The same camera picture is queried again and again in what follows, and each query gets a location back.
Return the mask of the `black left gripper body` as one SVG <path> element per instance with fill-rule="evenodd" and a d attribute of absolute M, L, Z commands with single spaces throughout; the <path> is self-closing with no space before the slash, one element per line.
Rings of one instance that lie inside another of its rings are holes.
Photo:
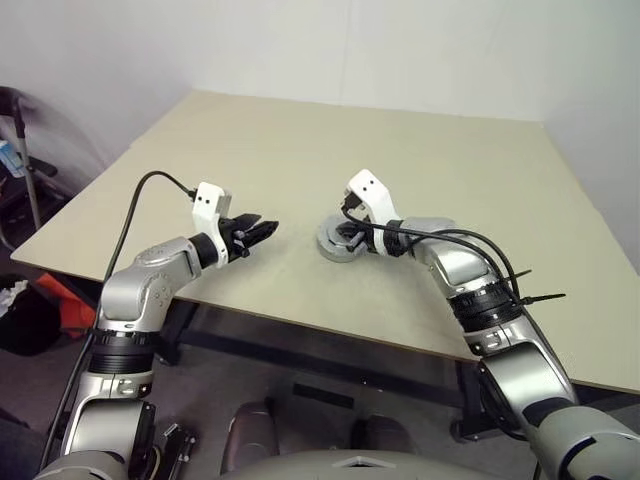
<path fill-rule="evenodd" d="M 249 255 L 249 249 L 244 245 L 244 230 L 247 227 L 237 227 L 235 218 L 222 218 L 218 222 L 229 261 L 246 258 Z"/>

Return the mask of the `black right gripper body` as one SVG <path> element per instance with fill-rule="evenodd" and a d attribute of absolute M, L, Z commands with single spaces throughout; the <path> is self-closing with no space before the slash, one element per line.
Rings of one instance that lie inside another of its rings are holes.
<path fill-rule="evenodd" d="M 343 216 L 347 219 L 346 222 L 352 222 L 354 224 L 356 224 L 359 228 L 360 228 L 360 233 L 359 234 L 365 234 L 366 238 L 367 238 L 367 244 L 368 244 L 368 250 L 367 251 L 374 251 L 375 250 L 375 245 L 374 245 L 374 229 L 370 226 L 370 222 L 368 220 L 368 218 L 365 218 L 364 220 L 358 219 L 356 217 L 354 217 L 351 213 L 350 210 L 355 209 L 358 206 L 361 206 L 362 202 L 359 200 L 359 198 L 357 196 L 346 196 L 343 204 L 341 206 L 341 212 L 343 214 Z"/>

